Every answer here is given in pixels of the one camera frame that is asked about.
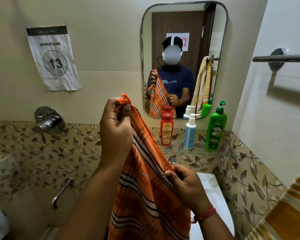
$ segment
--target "green bottle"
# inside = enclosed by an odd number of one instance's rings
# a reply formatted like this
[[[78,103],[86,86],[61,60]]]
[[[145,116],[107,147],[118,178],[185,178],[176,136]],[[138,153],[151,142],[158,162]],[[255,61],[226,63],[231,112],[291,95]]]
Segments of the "green bottle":
[[[219,142],[222,136],[222,133],[226,127],[228,116],[223,113],[222,105],[225,105],[224,101],[220,101],[219,108],[216,109],[216,112],[213,113],[210,117],[208,130],[207,130],[207,138],[205,149],[214,151],[218,149]]]
[[[208,115],[211,109],[211,105],[212,105],[212,93],[210,93],[210,98],[208,100],[208,103],[202,106],[201,118],[206,117]]]

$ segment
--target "black header strip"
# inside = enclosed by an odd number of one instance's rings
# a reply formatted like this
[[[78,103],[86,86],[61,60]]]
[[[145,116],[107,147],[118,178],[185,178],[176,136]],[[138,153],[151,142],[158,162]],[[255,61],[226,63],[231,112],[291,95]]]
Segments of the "black header strip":
[[[66,35],[68,34],[67,26],[27,28],[28,36],[39,35]]]

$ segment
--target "white sink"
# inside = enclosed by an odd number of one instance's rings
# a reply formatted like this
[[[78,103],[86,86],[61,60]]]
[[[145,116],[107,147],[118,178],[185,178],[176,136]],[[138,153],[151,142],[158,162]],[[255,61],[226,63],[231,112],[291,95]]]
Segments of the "white sink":
[[[216,211],[218,215],[221,217],[221,219],[224,221],[224,223],[227,225],[228,229],[232,233],[232,235],[235,235],[235,227],[233,225],[232,217],[229,211],[229,208],[227,206],[226,200],[223,197],[223,194],[221,192],[221,189],[218,185],[216,176],[214,174],[210,173],[197,173],[201,183],[204,187],[204,190],[207,193],[207,196],[213,205],[214,208],[216,208]],[[191,212],[191,217],[193,218],[195,215],[193,212]],[[200,230],[199,223],[191,224],[190,229],[190,240],[203,240],[202,233]]]

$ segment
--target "yellow and white towel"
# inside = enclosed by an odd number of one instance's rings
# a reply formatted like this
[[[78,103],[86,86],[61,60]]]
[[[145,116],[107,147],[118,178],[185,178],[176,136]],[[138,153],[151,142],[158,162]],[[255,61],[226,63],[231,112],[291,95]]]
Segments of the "yellow and white towel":
[[[246,238],[246,240],[255,239],[300,239],[300,177]]]
[[[201,62],[191,101],[191,105],[195,106],[195,113],[199,115],[201,114],[202,106],[208,103],[210,94],[211,61],[208,58],[209,56],[204,57]]]

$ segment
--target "paper sign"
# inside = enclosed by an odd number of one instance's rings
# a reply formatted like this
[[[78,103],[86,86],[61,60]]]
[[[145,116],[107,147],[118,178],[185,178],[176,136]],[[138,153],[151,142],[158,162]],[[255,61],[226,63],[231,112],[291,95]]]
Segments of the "paper sign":
[[[166,38],[168,38],[170,36],[172,38],[176,37],[176,36],[180,37],[183,42],[182,50],[188,51],[190,33],[167,33]]]
[[[39,74],[48,90],[81,90],[66,26],[27,28]]]

